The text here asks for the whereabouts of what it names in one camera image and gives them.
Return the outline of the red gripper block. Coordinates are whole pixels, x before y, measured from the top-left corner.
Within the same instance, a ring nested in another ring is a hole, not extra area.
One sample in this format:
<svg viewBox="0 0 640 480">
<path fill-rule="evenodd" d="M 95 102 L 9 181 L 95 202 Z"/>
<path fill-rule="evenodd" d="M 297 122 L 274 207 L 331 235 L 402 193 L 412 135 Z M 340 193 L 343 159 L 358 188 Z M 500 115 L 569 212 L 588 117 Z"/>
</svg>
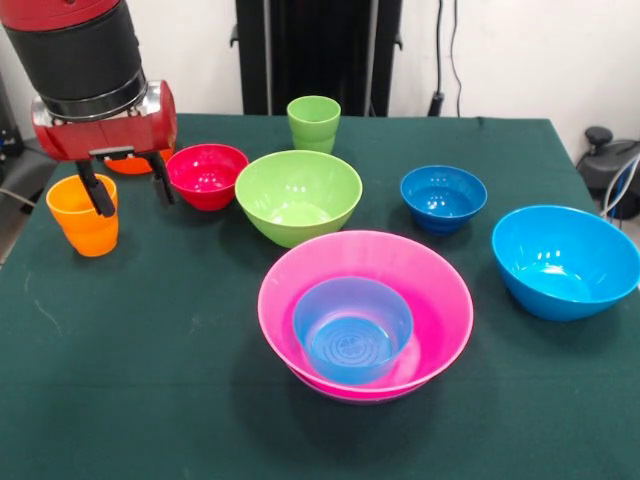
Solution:
<svg viewBox="0 0 640 480">
<path fill-rule="evenodd" d="M 104 183 L 88 160 L 95 150 L 126 150 L 148 155 L 152 185 L 162 206 L 175 203 L 164 159 L 159 151 L 175 146 L 177 119 L 173 94 L 168 83 L 151 81 L 132 109 L 115 116 L 88 122 L 54 119 L 40 97 L 32 102 L 31 120 L 42 149 L 59 162 L 75 163 L 79 178 L 96 213 L 105 218 L 116 209 Z"/>
</svg>

